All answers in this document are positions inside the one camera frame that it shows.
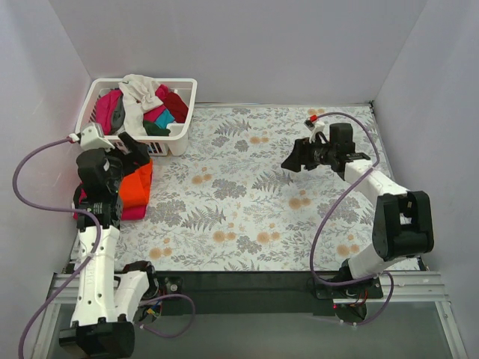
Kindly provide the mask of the orange t shirt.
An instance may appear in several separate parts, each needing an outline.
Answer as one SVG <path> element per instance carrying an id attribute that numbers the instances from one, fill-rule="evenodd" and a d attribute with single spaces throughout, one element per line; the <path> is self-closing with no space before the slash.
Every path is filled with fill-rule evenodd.
<path id="1" fill-rule="evenodd" d="M 124 209 L 146 206 L 150 201 L 150 189 L 153 176 L 153 161 L 141 166 L 132 174 L 123 178 L 119 195 Z"/>

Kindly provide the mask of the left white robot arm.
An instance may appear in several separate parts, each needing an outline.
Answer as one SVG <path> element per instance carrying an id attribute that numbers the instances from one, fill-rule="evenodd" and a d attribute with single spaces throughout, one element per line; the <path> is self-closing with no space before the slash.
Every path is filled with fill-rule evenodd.
<path id="1" fill-rule="evenodd" d="M 123 132 L 127 151 L 108 141 L 100 127 L 74 135 L 82 153 L 76 159 L 81 183 L 74 197 L 78 210 L 80 258 L 78 295 L 69 328 L 58 342 L 73 358 L 129 358 L 135 347 L 133 317 L 143 299 L 159 290 L 154 268 L 139 261 L 115 273 L 115 248 L 120 237 L 123 201 L 120 184 L 150 161 L 147 148 Z"/>

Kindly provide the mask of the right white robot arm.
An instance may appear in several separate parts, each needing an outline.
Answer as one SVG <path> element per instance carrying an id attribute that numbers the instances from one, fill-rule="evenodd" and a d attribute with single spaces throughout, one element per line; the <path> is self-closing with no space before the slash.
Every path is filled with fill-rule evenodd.
<path id="1" fill-rule="evenodd" d="M 359 254 L 346 260 L 332 279 L 319 276 L 315 282 L 339 287 L 347 297 L 364 291 L 366 282 L 388 267 L 407 258 L 429 253 L 434 247 L 430 198 L 423 191 L 410 191 L 376 169 L 377 163 L 356 150 L 353 127 L 334 123 L 325 136 L 324 123 L 308 120 L 311 134 L 295 140 L 292 153 L 282 168 L 298 173 L 319 165 L 330 167 L 349 183 L 346 190 L 357 190 L 373 205 L 372 242 Z"/>

